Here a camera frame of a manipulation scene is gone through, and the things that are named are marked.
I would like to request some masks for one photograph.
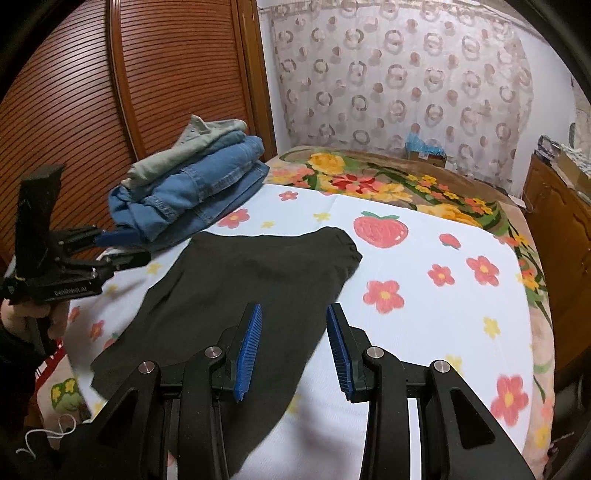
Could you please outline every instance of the floral blanket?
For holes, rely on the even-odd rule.
[[[362,152],[297,147],[275,157],[266,183],[340,193],[390,203],[482,228],[518,258],[530,306],[534,357],[534,398],[523,451],[537,478],[547,463],[554,408],[554,338],[540,259],[525,218],[508,197],[486,184],[421,161],[405,161]],[[516,399],[498,384],[499,398],[510,409]]]

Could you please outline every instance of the blue denim jacket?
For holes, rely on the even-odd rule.
[[[115,187],[109,210],[118,227],[136,230],[150,250],[170,247],[207,228],[247,201],[269,167],[258,161],[262,140],[248,136],[154,184]]]

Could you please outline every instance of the human hand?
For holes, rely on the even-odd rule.
[[[67,326],[70,302],[61,301],[53,305],[37,305],[32,300],[9,305],[8,300],[2,301],[0,308],[0,319],[8,333],[24,340],[31,341],[31,332],[27,328],[27,317],[42,319],[49,315],[51,326],[47,330],[47,336],[55,340],[64,335]]]

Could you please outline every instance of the wooden wardrobe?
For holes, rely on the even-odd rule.
[[[19,179],[63,163],[52,228],[112,227],[108,191],[170,147],[191,114],[240,118],[275,156],[254,0],[87,0],[0,103],[0,257],[14,249]]]

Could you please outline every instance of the brand logo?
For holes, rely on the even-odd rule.
[[[64,288],[63,290],[54,290],[53,294],[56,297],[63,297],[64,295],[74,295],[85,291],[88,291],[86,287]]]

